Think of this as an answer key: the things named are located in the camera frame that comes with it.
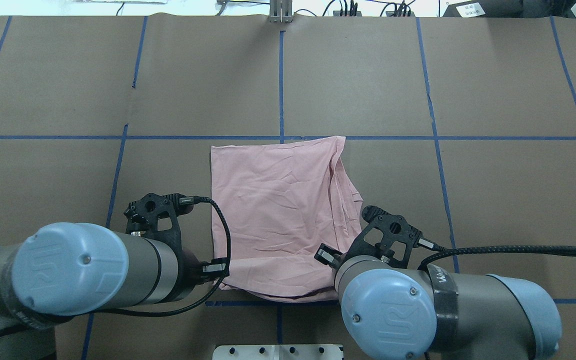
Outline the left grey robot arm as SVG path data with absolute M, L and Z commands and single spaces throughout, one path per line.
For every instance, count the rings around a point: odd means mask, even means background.
M 229 257 L 199 261 L 179 239 L 58 222 L 0 246 L 0 360 L 55 360 L 55 328 L 94 313 L 157 317 L 135 306 L 185 298 L 229 275 Z

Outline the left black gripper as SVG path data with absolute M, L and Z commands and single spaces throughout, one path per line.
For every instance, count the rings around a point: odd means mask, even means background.
M 228 257 L 211 260 L 198 260 L 189 250 L 182 251 L 182 280 L 181 287 L 192 290 L 198 285 L 215 281 L 218 277 L 230 276 L 230 262 Z

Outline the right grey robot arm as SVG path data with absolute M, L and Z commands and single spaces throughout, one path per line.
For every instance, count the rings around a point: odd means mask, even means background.
M 374 360 L 549 360 L 559 350 L 560 312 L 534 282 L 344 259 L 326 244 L 314 258 L 333 269 L 345 328 Z

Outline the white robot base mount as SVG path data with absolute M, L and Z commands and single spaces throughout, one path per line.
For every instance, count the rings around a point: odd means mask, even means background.
M 342 344 L 220 345 L 213 360 L 343 360 Z

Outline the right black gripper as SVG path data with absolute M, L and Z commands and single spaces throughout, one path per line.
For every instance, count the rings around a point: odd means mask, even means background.
M 314 253 L 314 259 L 320 264 L 326 265 L 334 269 L 334 271 L 339 271 L 343 264 L 349 262 L 354 255 L 349 253 L 341 253 L 339 250 L 328 246 L 326 243 L 320 244 L 318 249 Z

